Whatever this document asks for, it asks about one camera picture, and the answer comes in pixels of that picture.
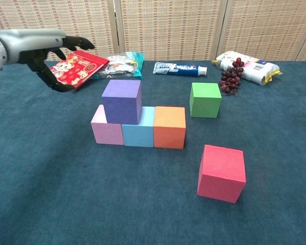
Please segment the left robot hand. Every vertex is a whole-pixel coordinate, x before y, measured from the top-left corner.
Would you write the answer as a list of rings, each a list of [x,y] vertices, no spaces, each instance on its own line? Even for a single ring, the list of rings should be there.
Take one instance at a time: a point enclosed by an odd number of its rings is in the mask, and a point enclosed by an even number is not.
[[[26,64],[49,88],[57,92],[73,91],[74,86],[58,82],[44,62],[48,53],[55,53],[60,59],[65,60],[61,47],[70,51],[76,51],[77,47],[83,50],[95,48],[92,42],[84,37],[68,36],[55,29],[0,30],[0,38],[6,48],[8,64]]]

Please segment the purple foam cube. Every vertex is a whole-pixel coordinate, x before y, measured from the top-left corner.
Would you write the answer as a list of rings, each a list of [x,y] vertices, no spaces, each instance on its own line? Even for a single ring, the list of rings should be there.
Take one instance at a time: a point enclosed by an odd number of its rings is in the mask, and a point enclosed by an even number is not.
[[[101,98],[107,122],[138,124],[142,108],[140,80],[110,80]]]

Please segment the pink foam cube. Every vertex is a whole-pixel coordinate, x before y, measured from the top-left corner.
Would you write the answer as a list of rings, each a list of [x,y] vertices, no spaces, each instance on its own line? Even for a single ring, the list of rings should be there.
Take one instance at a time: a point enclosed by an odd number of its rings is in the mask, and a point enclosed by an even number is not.
[[[107,122],[103,104],[98,106],[91,127],[96,143],[124,145],[121,124]]]

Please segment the green foam cube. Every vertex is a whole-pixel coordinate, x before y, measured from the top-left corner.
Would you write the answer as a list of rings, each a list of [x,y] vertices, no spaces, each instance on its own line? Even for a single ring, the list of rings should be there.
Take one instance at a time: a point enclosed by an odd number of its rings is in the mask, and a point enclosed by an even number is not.
[[[198,83],[191,85],[190,116],[216,118],[222,96],[217,83]]]

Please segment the orange foam cube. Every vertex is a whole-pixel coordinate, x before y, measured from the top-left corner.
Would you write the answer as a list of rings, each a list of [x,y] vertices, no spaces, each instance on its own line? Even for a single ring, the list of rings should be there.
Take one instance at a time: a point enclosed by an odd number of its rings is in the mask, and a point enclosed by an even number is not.
[[[156,106],[154,147],[183,149],[186,135],[184,107]]]

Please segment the red foam cube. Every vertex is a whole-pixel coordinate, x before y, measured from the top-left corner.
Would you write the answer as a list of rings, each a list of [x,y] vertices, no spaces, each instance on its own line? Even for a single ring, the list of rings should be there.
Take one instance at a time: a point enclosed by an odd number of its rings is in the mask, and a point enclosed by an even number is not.
[[[245,184],[243,151],[204,145],[198,175],[198,196],[236,203]]]

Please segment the red snack packet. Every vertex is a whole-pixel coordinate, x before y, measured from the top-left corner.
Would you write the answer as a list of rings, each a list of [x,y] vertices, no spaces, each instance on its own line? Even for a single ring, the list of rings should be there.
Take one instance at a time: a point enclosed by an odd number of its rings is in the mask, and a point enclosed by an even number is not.
[[[78,89],[104,69],[109,62],[107,58],[77,50],[68,54],[65,60],[58,62],[50,70],[58,82]]]

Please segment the white yellow snack bag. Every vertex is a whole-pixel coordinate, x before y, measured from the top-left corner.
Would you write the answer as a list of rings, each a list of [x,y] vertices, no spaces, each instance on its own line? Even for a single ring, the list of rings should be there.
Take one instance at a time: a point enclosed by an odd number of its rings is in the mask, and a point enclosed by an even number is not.
[[[236,61],[237,58],[241,58],[241,61],[244,62],[242,78],[256,84],[265,85],[272,81],[273,76],[283,74],[280,71],[279,66],[276,64],[244,55],[236,51],[226,51],[212,62],[217,68],[226,71],[229,67],[232,67],[232,63]]]

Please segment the clear teal snack bag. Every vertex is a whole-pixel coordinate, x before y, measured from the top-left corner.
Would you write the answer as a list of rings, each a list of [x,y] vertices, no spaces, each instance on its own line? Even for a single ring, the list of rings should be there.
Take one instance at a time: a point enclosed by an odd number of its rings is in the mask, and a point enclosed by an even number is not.
[[[140,52],[128,51],[107,57],[109,63],[92,79],[134,77],[143,78],[141,73],[145,55]]]

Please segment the dark red grape bunch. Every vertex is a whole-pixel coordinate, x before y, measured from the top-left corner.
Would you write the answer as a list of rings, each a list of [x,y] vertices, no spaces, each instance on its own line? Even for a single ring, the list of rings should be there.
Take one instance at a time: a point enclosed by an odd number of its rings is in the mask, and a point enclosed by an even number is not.
[[[244,62],[238,57],[234,61],[221,62],[220,68],[222,73],[219,86],[222,94],[237,96],[244,74]]]

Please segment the white blue toothpaste tube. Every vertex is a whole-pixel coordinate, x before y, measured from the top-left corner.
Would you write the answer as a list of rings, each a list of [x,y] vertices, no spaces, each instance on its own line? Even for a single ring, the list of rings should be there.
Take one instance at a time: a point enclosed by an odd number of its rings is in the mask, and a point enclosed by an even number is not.
[[[176,63],[156,62],[153,69],[153,74],[159,75],[176,75],[176,76],[206,76],[207,67],[198,65],[185,65]]]

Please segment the light blue foam cube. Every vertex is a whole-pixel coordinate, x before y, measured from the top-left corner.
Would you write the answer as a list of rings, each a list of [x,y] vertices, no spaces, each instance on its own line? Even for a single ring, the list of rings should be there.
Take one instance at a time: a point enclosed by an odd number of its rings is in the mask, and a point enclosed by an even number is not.
[[[122,124],[125,146],[149,147],[154,146],[155,107],[143,106],[137,125]]]

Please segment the dark teal table mat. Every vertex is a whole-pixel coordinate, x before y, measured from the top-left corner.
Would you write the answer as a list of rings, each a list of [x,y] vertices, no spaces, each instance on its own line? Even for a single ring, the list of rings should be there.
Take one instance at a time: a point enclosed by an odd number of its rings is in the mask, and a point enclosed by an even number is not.
[[[97,144],[107,80],[58,93],[0,72],[0,245],[306,245],[306,62],[242,81],[218,117],[186,117],[182,150]],[[235,204],[197,195],[205,144],[242,150]]]

